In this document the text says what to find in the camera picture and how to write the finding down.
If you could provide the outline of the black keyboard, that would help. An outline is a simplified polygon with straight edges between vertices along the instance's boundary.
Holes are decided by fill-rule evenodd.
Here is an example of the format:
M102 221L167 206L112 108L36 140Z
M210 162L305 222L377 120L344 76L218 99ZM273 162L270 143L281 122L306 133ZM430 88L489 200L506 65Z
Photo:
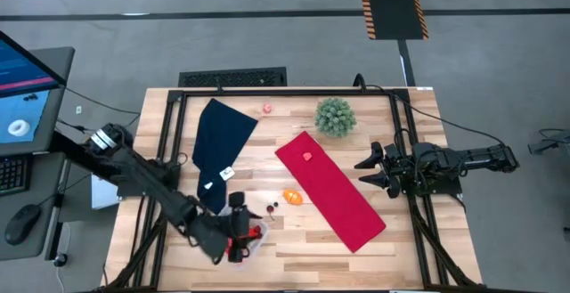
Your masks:
M0 197L29 189L32 155L0 158Z

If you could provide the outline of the orange toy bell pepper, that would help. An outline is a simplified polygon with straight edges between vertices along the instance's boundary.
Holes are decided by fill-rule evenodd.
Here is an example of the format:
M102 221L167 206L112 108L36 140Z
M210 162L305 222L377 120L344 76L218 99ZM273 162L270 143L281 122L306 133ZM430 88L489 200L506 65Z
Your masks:
M300 206L304 202L301 194L295 190L284 190L282 196L290 205Z

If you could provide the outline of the white box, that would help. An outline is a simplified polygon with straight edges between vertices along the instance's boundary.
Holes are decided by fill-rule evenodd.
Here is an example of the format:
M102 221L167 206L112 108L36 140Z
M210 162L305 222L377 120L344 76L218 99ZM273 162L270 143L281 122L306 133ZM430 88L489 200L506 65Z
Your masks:
M118 187L97 175L91 175L91 208L99 210L118 203Z

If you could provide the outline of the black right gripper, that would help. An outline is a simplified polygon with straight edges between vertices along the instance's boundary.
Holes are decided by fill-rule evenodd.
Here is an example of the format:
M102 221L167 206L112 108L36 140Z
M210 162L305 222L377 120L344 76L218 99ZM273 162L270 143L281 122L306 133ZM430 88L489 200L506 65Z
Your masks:
M397 198L400 191L412 191L416 186L415 161L403 155L393 143L384 150L379 142L373 142L370 146L370 156L354 168L373 169L383 165L383 171L361 176L358 180L380 187L390 199Z

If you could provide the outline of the black orange-striped floor mat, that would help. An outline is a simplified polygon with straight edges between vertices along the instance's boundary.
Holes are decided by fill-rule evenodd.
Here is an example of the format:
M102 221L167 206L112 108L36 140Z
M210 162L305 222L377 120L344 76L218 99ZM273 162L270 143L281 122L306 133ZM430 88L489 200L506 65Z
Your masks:
M371 40L425 40L428 29L419 0L362 0Z

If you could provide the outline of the red cloth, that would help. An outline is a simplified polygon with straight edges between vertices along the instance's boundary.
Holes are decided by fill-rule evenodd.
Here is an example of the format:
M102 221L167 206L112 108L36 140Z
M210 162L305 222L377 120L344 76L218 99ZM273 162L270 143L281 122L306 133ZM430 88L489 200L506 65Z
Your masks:
M303 158L305 152L312 154L309 161ZM370 203L309 133L299 134L280 147L275 155L351 252L358 251L387 228Z

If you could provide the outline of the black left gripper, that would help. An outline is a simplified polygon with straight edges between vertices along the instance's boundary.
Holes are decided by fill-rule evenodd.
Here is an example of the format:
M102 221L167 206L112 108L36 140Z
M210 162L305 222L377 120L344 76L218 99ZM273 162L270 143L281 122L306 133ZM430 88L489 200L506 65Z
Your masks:
M228 233L229 262L242 263L249 257L248 245L249 218L262 219L261 216L251 212L245 204L245 193L236 191L229 194L229 207L222 211L225 230Z

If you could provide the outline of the black metal table frame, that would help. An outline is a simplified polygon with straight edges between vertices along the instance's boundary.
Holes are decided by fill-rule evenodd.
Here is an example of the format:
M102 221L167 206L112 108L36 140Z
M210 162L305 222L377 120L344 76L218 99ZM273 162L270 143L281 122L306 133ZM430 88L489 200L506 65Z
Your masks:
M355 87L320 88L331 95L341 90L358 93L342 96L355 112L357 125L345 138L328 138L314 128L314 111L327 96L316 89L264 88L261 95L212 96L236 110L257 118L258 125L235 161L235 176L228 191L244 191L249 209L264 217L270 232L263 256L252 268L236 271L223 262L212 265L199 248L168 226L166 246L159 270L158 290L350 290L419 289L422 287L417 249L406 198L390 199L386 191L358 181L375 170L356 170L354 165L370 155L371 142L393 142L395 126L388 97L362 95ZM134 147L144 157L155 157L168 93L166 88L148 89L142 106ZM270 113L263 107L272 106ZM296 179L275 156L275 151L306 131L323 147L355 188L379 213L387 228L356 253L338 236L299 187ZM281 195L285 189L301 192L304 204L291 206ZM482 282L464 209L446 195L431 196L443 246L461 270ZM109 284L126 266L134 242L138 198L124 199L112 234L106 261ZM274 207L273 219L266 207Z

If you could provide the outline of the grey desk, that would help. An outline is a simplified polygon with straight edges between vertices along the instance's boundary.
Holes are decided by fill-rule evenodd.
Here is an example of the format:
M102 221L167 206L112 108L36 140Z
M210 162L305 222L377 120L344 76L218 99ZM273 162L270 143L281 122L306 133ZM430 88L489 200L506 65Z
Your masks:
M64 171L63 153L36 155L30 174L29 189L24 192L0 197L0 261L39 256L51 240L54 193L59 189ZM8 244L4 231L10 219L24 206L41 203L41 214L28 237L19 245Z

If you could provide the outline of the grey chair base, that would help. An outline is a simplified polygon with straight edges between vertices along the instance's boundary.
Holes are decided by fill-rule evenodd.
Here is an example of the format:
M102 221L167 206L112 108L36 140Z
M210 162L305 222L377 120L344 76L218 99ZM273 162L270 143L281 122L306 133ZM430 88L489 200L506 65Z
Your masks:
M570 129L543 128L538 134L540 140L527 145L531 154L542 155L546 150L561 148L570 156Z

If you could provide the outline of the navy blue cloth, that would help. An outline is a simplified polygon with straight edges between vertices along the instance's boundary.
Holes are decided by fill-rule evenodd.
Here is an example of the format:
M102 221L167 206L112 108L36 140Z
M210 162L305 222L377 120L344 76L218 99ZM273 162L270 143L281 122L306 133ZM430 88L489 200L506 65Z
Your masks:
M214 214L226 206L227 181L219 173L233 166L257 126L253 119L216 99L211 99L199 117L192 162L199 169L197 195ZM213 183L209 190L204 186Z

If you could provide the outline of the clear plastic tupperware container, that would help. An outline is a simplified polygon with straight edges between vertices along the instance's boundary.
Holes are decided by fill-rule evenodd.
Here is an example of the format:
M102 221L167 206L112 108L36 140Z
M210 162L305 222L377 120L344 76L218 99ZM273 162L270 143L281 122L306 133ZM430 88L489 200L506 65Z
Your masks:
M222 217L222 213L219 216L223 220L223 231L227 233L227 231L225 230L225 222L224 222L224 218ZM265 245L267 244L270 228L269 228L268 223L264 220L263 217L262 217L262 219L249 218L249 227L253 226L253 225L260 225L261 226L262 232L264 234L263 238L260 240L249 240L248 241L248 245L246 246L246 248L249 249L249 257L245 258L242 263L230 263L229 262L229 251L226 250L228 247L228 240L229 240L229 237L228 237L227 245L224 249L224 254L222 257L222 262L224 264L226 264L226 268L228 268L228 269L232 268L236 271L244 271L246 269L252 268L253 265L257 263L257 259L259 259L260 257L263 256L262 251L265 248Z

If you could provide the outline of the black vented box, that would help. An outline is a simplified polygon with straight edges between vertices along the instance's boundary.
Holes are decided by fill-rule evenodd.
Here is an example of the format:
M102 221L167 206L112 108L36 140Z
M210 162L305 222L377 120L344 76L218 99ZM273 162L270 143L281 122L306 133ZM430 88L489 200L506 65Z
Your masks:
M180 72L179 87L287 86L285 67Z

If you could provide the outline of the black computer mouse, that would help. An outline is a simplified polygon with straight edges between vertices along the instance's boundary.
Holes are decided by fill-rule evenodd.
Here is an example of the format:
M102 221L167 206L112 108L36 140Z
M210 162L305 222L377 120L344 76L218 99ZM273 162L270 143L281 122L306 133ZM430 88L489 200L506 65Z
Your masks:
M35 204L28 204L18 210L4 229L5 241L12 246L20 245L29 236L41 213L41 207Z

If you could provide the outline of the black computer monitor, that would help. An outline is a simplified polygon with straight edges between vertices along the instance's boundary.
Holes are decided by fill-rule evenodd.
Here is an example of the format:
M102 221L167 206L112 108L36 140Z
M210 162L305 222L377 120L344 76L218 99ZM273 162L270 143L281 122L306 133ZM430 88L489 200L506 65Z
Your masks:
M60 75L0 30L0 98L64 85Z

